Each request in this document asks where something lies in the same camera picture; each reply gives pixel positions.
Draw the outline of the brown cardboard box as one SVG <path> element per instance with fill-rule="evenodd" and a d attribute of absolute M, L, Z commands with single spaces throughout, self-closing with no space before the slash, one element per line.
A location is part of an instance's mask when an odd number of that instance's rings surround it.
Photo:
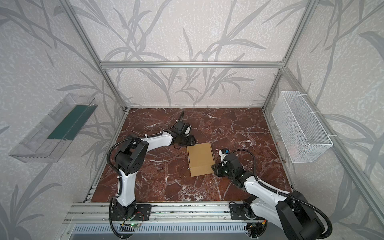
<path fill-rule="evenodd" d="M 215 163 L 210 143 L 196 144 L 187 147 L 191 177 L 213 174 Z"/>

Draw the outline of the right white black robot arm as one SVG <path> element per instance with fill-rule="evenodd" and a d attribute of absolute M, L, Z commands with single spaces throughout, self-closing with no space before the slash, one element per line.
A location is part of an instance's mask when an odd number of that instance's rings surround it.
<path fill-rule="evenodd" d="M 317 207 L 308 203 L 298 191 L 289 193 L 246 171 L 235 151 L 219 151 L 221 162 L 212 165 L 217 177 L 227 177 L 239 189 L 251 195 L 240 205 L 239 217 L 258 221 L 255 227 L 246 226 L 252 238 L 264 231 L 268 222 L 281 228 L 289 240 L 320 240 L 332 234 L 330 219 Z"/>

